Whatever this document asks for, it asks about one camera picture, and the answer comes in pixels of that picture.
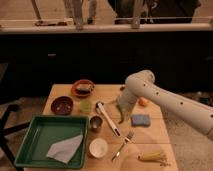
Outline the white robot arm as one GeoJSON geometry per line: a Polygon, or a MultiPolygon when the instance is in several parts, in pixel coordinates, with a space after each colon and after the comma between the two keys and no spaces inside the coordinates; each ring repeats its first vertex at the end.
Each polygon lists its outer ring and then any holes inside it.
{"type": "Polygon", "coordinates": [[[144,97],[176,114],[192,128],[213,141],[213,107],[166,91],[156,86],[154,82],[155,76],[150,70],[129,75],[125,80],[125,89],[117,98],[121,115],[125,117],[130,114],[137,100],[144,97]]]}

